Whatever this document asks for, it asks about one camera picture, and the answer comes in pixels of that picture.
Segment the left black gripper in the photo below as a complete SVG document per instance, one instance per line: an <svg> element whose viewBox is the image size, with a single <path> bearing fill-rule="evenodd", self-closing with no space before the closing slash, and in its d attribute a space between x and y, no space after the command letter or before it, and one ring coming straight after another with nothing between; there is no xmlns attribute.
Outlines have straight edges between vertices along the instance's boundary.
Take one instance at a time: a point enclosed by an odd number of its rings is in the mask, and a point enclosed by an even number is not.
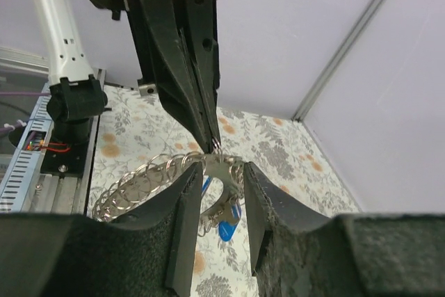
<svg viewBox="0 0 445 297"><path fill-rule="evenodd" d="M215 0L127 0L144 83L210 153L219 136Z"/></svg>

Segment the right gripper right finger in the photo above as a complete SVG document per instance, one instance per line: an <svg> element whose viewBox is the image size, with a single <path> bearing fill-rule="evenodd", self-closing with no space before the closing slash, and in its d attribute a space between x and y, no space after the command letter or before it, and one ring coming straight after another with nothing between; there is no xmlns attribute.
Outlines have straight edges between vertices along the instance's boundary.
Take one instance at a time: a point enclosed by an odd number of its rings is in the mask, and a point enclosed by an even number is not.
<svg viewBox="0 0 445 297"><path fill-rule="evenodd" d="M251 271L261 296L443 296L444 216L324 216L243 168Z"/></svg>

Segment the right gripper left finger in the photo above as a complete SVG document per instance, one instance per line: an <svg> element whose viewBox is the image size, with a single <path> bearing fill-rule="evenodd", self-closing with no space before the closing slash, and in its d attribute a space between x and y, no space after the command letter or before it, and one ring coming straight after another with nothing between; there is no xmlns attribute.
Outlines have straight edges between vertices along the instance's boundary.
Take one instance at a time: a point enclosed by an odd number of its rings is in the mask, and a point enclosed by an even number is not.
<svg viewBox="0 0 445 297"><path fill-rule="evenodd" d="M1 216L2 296L188 296L202 165L129 213Z"/></svg>

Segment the key with blue tag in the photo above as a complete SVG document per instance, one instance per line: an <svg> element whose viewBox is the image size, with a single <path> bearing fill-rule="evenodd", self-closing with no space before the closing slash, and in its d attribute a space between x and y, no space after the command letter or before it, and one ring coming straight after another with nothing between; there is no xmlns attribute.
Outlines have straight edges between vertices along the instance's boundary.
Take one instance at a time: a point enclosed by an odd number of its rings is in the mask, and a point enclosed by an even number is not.
<svg viewBox="0 0 445 297"><path fill-rule="evenodd" d="M230 207L229 217L234 221L233 223L228 220L222 220L218 224L218 235L220 239L224 242L228 242L232 239L236 227L241 219L242 210L238 204L234 204Z"/></svg>

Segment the blue key tag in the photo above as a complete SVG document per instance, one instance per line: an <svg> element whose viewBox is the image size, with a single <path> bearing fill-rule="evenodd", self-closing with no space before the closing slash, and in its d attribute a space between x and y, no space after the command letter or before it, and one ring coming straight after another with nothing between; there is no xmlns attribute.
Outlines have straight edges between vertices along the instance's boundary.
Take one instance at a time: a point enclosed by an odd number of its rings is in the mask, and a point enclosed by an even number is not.
<svg viewBox="0 0 445 297"><path fill-rule="evenodd" d="M207 177L207 179L204 181L204 183L202 185L202 190L201 190L202 196L204 196L206 194L212 181L213 181L213 177Z"/></svg>

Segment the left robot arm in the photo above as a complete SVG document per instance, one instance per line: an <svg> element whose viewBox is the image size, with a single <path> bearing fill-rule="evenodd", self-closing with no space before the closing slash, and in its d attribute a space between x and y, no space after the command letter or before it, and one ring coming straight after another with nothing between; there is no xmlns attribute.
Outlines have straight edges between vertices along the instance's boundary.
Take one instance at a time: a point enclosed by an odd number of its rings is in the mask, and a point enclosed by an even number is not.
<svg viewBox="0 0 445 297"><path fill-rule="evenodd" d="M220 149L217 0L89 0L117 20L126 13L142 77L201 149ZM47 111L57 140L80 144L107 96L83 50L69 0L33 0L49 51Z"/></svg>

